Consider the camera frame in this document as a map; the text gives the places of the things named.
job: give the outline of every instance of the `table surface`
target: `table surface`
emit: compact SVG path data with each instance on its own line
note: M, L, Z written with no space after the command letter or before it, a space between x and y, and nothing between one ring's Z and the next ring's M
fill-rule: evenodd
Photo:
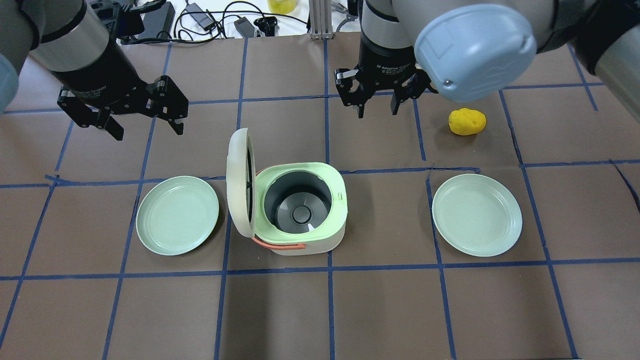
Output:
M124 140L81 129L32 60L0 117L0 359L632 359L640 353L640 124L568 47L470 104L423 94L364 119L337 97L358 33L132 45L145 81L190 100L184 134L119 116ZM475 136L448 114L482 111ZM343 175L346 233L328 254L279 256L227 213L231 134L257 168L322 161ZM451 247L431 218L448 178L504 184L524 220L492 258ZM163 179L205 179L218 225L160 256L134 217Z

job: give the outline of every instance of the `power adapter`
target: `power adapter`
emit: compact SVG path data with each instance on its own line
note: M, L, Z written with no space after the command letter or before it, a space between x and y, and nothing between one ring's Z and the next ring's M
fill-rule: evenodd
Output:
M198 4L188 4L184 9L188 13L190 13L189 15L193 18L193 20L196 20L198 25L200 25L201 28L205 29L205 31L209 31L215 26L215 22L209 17L209 14L204 13L198 6Z
M234 21L236 30L242 35L243 38L252 38L255 36L255 28L251 25L251 22L246 17L241 17Z

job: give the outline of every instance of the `rice cooker lid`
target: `rice cooker lid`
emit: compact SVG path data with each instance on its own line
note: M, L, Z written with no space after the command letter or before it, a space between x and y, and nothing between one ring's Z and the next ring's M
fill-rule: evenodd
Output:
M227 202L238 232L255 235L255 160L249 129L237 130L229 140L227 155Z

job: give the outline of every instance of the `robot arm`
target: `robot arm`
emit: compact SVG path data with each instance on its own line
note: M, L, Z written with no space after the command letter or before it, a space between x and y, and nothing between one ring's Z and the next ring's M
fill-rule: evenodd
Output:
M426 88L478 100L514 81L536 53L571 42L640 121L640 1L363 0L358 12L358 65L337 69L335 82L361 118L378 90L394 91L393 114Z
M103 0L91 6L84 0L0 0L8 14L0 28L0 110L13 99L17 74L31 51L63 84L58 105L78 126L95 126L122 140L124 129L112 115L141 113L166 120L181 135L187 98L169 76L152 84L141 80L115 42L142 32L140 13L164 2L123 7Z

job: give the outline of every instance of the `black device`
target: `black device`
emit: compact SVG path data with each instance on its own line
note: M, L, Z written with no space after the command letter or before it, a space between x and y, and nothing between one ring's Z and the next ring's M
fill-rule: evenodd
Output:
M185 11L190 13L189 15L193 18L193 20L196 20L198 25L200 25L200 27L205 29L206 31L211 30L216 25L213 19L209 17L209 14L204 13L198 6L198 4L188 4L184 9Z
M255 19L253 25L256 25L266 37L276 36L276 25L278 25L278 19L275 16L265 16Z
M246 17L241 17L234 21L236 30L242 35L243 38L252 38L255 36L255 28Z
M169 38L174 15L175 9L169 1L160 9L146 13L145 18L142 19L145 30L138 35L138 38Z

